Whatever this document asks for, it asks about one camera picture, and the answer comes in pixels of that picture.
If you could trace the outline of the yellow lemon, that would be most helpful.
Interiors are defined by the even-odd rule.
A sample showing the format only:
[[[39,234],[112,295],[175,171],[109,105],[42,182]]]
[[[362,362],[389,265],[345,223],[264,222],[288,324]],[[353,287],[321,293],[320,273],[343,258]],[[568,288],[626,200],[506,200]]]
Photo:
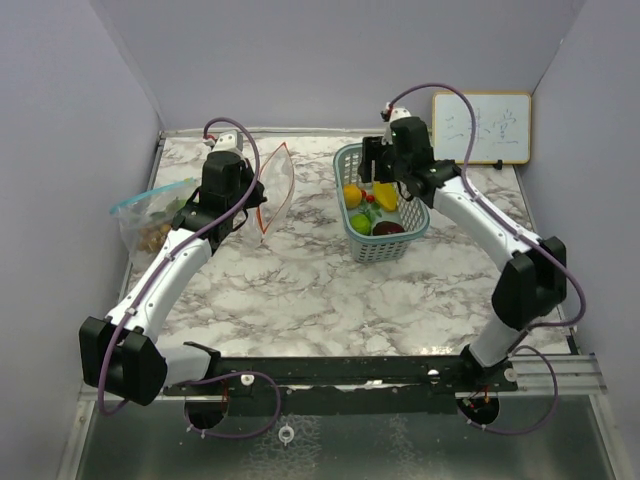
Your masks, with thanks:
[[[352,210],[360,206],[363,194],[356,184],[347,184],[343,187],[343,198],[346,208]]]

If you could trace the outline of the clear orange-zipper bag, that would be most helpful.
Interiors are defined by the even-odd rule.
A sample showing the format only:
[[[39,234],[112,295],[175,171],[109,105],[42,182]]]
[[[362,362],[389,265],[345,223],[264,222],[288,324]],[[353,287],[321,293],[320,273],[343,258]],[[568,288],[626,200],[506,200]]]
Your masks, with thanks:
[[[282,226],[295,189],[295,171],[286,142],[282,142],[260,171],[266,202],[256,210],[259,243],[264,244]]]

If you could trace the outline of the green round fruit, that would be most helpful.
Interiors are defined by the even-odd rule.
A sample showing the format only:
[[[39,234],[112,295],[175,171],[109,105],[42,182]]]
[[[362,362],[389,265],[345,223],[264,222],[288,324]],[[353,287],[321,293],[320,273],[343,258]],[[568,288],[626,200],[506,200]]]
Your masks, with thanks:
[[[369,236],[371,234],[371,220],[365,214],[356,214],[350,218],[350,226],[360,235]]]

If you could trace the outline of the dark red apple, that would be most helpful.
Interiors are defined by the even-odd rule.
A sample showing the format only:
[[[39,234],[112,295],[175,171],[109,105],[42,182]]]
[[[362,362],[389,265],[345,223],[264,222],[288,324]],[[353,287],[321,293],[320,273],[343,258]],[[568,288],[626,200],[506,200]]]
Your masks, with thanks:
[[[404,232],[405,229],[402,225],[391,221],[378,222],[371,231],[373,236],[402,234]]]

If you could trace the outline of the green ring toy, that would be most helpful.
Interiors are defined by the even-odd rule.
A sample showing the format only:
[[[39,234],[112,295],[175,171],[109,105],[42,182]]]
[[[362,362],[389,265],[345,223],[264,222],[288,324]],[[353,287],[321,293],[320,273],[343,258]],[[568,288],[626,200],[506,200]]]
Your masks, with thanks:
[[[150,213],[149,218],[153,222],[169,222],[174,217],[174,215],[185,206],[185,204],[185,199],[176,197],[160,210]]]

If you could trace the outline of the clear blue-zipper bag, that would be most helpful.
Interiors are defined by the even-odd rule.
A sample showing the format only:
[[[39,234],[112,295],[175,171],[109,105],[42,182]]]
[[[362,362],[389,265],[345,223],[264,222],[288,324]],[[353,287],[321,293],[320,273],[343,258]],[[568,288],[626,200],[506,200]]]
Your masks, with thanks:
[[[194,178],[187,178],[159,188],[145,191],[134,197],[121,201],[110,209],[110,215],[119,225],[121,239],[128,251],[129,260],[136,270],[146,270],[157,254],[148,254],[137,250],[138,230],[151,225],[149,214],[160,210],[171,200],[178,197],[187,200],[196,191],[199,183]]]

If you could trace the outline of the brown longan bunch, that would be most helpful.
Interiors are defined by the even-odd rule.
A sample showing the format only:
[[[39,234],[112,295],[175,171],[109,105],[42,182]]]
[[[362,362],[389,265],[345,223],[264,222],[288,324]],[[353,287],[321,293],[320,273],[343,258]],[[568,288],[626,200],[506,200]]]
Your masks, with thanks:
[[[157,254],[163,247],[171,225],[167,223],[151,225],[138,230],[137,250]]]

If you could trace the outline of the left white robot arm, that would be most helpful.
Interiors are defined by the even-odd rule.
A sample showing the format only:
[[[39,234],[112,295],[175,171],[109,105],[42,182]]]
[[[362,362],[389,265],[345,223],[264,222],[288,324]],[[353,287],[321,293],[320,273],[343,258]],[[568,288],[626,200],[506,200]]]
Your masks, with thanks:
[[[160,350],[168,314],[192,277],[235,230],[239,212],[258,207],[264,188],[237,150],[210,152],[200,187],[176,214],[164,245],[129,294],[79,331],[86,384],[142,406],[167,386],[187,382],[206,395],[220,385],[215,352],[195,343]]]

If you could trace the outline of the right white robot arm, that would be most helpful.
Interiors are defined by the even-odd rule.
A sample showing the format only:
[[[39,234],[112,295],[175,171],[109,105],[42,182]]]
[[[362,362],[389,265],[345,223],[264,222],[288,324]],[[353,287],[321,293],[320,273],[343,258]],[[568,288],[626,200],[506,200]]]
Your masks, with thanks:
[[[461,353],[461,383],[481,391],[495,368],[524,338],[531,323],[565,300],[566,247],[556,237],[541,239],[493,209],[452,160],[437,160],[426,123],[404,108],[385,117],[381,136],[362,142],[361,180],[390,183],[406,200],[419,200],[453,221],[489,255],[500,272],[491,297],[493,313]]]

